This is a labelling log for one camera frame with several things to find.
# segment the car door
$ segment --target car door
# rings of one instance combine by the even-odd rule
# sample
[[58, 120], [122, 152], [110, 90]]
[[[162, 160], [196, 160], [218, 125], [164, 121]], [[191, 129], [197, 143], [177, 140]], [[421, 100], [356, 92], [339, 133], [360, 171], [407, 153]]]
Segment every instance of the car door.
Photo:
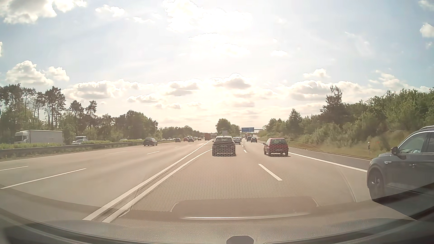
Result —
[[420, 132], [407, 138], [398, 146], [398, 152], [385, 160], [388, 186], [400, 191], [414, 190], [421, 187], [426, 180], [422, 179], [423, 149], [429, 132]]

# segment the roof rail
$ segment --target roof rail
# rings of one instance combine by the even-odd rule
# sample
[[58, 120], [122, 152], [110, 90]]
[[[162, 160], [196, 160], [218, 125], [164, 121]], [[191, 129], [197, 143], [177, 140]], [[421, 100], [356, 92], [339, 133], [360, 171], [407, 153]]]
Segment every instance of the roof rail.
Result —
[[426, 128], [431, 128], [431, 127], [433, 127], [433, 128], [434, 128], [434, 125], [430, 125], [430, 126], [425, 126], [425, 127], [422, 127], [422, 128], [420, 128], [419, 130], [422, 130], [422, 129], [426, 129]]

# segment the guardrail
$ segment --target guardrail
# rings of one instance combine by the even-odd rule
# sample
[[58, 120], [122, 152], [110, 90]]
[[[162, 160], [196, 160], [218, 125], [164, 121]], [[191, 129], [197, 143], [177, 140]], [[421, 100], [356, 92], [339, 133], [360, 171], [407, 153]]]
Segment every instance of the guardrail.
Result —
[[[174, 142], [174, 140], [158, 141], [158, 142]], [[91, 148], [91, 149], [102, 149], [118, 146], [134, 146], [142, 145], [143, 141], [140, 142], [112, 142], [112, 143], [102, 143], [102, 144], [81, 144], [81, 145], [65, 145], [65, 146], [54, 146], [54, 147], [37, 147], [37, 148], [10, 148], [10, 149], [0, 149], [0, 158], [10, 158], [10, 157], [23, 157], [26, 155], [33, 154], [50, 154], [57, 152], [70, 152], [78, 148]]]

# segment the red car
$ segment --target red car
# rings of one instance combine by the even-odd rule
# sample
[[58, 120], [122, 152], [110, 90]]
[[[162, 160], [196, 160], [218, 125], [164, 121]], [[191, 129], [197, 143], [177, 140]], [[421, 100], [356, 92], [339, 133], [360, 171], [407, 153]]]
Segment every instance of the red car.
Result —
[[272, 137], [264, 144], [264, 154], [271, 156], [272, 153], [280, 153], [288, 156], [288, 143], [284, 138]]

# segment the windshield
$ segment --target windshield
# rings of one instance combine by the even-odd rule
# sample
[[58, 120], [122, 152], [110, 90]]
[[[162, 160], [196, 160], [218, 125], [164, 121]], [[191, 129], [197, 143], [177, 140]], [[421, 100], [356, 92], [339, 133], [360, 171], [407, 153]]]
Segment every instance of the windshield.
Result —
[[0, 0], [0, 218], [161, 244], [422, 218], [433, 78], [434, 0]]

